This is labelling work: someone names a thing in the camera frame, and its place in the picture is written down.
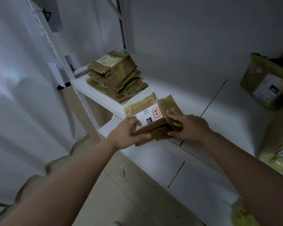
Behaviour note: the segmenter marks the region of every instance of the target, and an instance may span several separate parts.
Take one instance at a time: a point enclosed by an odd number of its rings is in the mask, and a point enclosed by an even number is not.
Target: cardboard package
[[[259,159],[283,174],[283,109],[265,131]]]
[[[283,57],[268,59],[252,53],[250,58],[240,86],[267,109],[283,108]]]
[[[87,67],[90,72],[86,82],[119,103],[128,101],[148,86],[139,77],[141,72],[128,54],[111,51]]]
[[[167,117],[166,111],[174,108],[179,114],[183,114],[171,95],[166,98],[157,99],[153,92],[150,96],[124,108],[128,117],[136,116],[142,126],[138,126],[133,135],[151,133],[151,140],[168,139],[169,131],[181,131],[182,127],[177,126],[176,121]],[[151,140],[137,143],[143,145]]]

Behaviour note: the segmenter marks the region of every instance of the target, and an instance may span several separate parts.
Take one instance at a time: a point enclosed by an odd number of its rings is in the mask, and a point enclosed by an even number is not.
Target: tiled floor
[[[51,174],[37,176],[29,182],[23,189],[19,203],[92,146],[89,139],[77,147],[72,155],[49,163]],[[0,216],[0,220],[16,205]],[[99,176],[73,226],[109,226],[114,221],[124,226],[202,226],[188,209],[121,152],[114,154]]]

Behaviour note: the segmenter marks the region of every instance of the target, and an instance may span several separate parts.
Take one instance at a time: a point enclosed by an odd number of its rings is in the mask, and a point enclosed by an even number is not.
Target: person's right hand
[[[178,115],[178,113],[172,109],[166,112],[167,116],[173,120],[179,121],[183,124],[183,130],[181,132],[168,132],[169,136],[179,138],[181,140],[191,140],[203,142],[206,136],[212,133],[208,123],[205,119],[194,115]]]

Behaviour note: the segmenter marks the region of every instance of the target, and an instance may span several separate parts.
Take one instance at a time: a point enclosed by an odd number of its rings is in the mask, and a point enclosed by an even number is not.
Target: person's left hand
[[[127,117],[119,125],[110,132],[107,137],[117,150],[130,147],[133,144],[143,140],[150,140],[151,134],[140,134],[138,136],[131,136],[132,130],[136,125],[142,125],[136,117]]]

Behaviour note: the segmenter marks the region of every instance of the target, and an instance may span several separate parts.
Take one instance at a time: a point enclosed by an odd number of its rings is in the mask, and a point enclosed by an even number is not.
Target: white curtain
[[[23,0],[0,0],[0,203],[45,165],[69,154],[85,134],[61,99],[47,65],[55,57],[45,37],[31,35]]]

